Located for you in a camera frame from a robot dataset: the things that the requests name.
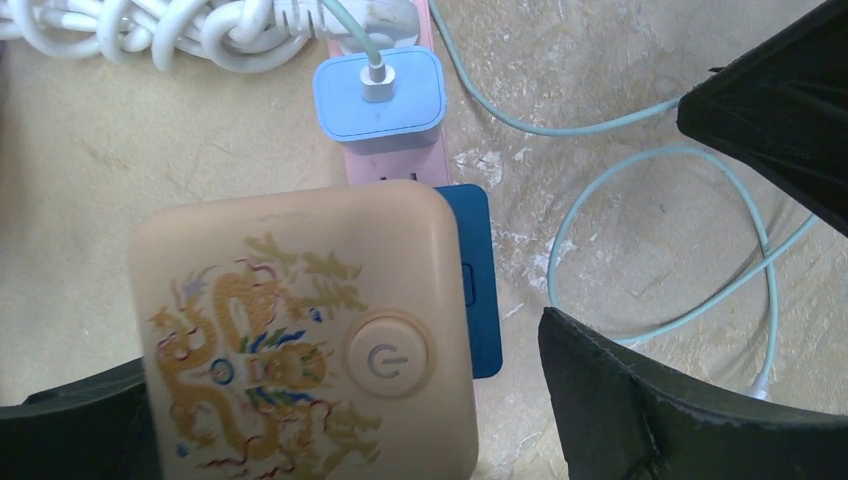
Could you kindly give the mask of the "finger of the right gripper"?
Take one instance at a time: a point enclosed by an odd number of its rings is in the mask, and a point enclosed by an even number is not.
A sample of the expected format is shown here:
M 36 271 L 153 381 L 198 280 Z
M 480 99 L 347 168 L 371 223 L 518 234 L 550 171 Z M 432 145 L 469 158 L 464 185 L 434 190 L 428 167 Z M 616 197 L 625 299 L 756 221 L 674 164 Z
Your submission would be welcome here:
M 684 95 L 685 136 L 847 231 L 847 4 L 825 1 Z

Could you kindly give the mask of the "blue cube adapter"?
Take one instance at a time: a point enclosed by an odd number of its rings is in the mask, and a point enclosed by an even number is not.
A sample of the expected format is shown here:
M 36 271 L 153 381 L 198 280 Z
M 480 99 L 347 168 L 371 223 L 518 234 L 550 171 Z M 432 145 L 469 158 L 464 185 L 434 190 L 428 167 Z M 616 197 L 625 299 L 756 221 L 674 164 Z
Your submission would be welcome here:
M 478 185 L 440 186 L 458 227 L 473 377 L 491 378 L 503 366 L 500 312 L 489 200 Z

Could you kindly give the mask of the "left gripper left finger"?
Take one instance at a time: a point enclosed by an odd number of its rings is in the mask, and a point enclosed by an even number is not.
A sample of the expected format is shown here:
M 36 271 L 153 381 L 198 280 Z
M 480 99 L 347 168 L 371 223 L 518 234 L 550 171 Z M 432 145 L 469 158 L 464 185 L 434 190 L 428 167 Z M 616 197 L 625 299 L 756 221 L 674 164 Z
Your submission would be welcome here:
M 161 479 L 142 363 L 1 408 L 3 479 Z

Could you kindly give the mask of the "orange cube adapter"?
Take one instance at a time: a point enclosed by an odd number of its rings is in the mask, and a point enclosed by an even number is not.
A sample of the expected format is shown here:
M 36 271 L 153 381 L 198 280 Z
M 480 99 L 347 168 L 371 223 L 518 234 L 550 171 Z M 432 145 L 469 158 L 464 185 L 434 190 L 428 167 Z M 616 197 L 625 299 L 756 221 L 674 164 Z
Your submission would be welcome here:
M 413 180 L 173 207 L 128 267 L 166 479 L 468 479 L 457 222 Z

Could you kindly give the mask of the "pink power strip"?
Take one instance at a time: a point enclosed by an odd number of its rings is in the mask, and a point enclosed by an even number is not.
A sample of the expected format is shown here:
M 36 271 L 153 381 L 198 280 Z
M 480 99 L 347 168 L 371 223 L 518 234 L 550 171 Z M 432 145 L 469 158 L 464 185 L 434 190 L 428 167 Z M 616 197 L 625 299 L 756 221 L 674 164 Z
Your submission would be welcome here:
M 451 183 L 447 148 L 443 139 L 443 128 L 435 131 L 432 145 L 374 155 L 361 155 L 347 144 L 341 144 L 346 178 L 349 184 L 364 184 L 385 178 L 408 178 L 437 187 Z

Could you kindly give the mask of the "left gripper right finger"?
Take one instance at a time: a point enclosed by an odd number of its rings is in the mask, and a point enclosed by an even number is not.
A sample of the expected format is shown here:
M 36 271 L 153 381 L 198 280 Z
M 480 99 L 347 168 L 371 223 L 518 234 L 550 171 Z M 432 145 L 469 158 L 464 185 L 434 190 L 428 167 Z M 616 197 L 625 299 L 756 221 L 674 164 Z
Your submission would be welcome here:
M 847 420 L 735 393 L 558 309 L 541 364 L 572 479 L 843 479 Z

